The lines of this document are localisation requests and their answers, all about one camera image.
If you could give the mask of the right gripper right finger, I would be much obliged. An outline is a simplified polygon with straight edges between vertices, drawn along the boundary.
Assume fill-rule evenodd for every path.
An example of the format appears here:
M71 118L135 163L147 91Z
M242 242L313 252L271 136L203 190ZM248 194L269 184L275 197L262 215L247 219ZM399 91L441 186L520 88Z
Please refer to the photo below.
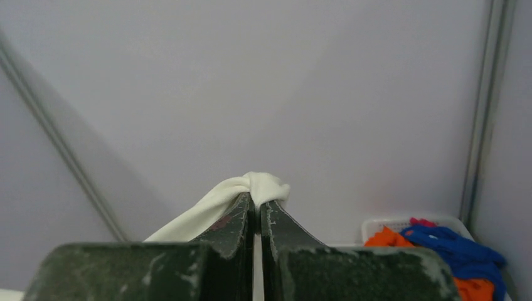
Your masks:
M265 300L460 300L450 268L415 247L331 247L278 201L260 207Z

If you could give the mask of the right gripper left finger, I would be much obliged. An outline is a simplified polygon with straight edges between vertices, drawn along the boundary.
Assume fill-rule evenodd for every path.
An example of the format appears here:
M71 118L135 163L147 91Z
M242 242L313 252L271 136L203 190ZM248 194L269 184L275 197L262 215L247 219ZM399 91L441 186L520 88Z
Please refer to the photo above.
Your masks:
M251 300L254 206L240 194L190 242L72 243L41 263L25 300Z

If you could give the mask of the white printed t-shirt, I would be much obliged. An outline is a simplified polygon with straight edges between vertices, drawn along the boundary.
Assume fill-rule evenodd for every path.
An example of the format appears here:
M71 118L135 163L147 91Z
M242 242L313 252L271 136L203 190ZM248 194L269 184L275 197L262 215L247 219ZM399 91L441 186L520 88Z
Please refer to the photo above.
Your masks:
M236 203L237 197L249 193L258 209L269 201L286 203L290 186L267 172L248 172L218 183L193 207L174 218L145 239L146 242L188 242L221 219Z

